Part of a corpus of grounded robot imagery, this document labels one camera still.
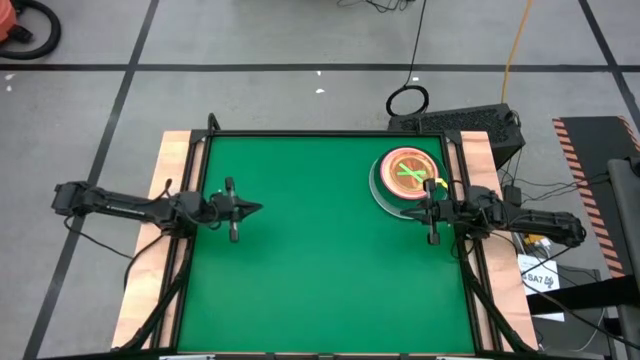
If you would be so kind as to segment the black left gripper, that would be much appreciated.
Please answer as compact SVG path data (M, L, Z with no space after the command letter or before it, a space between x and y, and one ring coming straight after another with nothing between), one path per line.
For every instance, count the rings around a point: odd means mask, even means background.
M232 243L239 241L239 219L244 220L249 215L261 210L263 205L256 202L242 200L238 197L236 206L235 183L232 177L225 179L225 190L218 191L209 197L202 205L202 222L211 230L218 229L224 221L229 223L229 239Z

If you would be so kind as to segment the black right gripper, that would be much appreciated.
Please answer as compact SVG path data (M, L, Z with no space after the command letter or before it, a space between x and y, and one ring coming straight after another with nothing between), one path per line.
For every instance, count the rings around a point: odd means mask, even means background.
M426 203L418 202L411 208L401 211L400 218L404 220L415 220L423 225L429 225L429 234L427 242L429 245L439 245L440 235L437 230L437 223L446 221L451 223L454 221L455 202L453 200L435 200L434 194L436 190L436 181L427 179L424 182L424 190L427 194Z

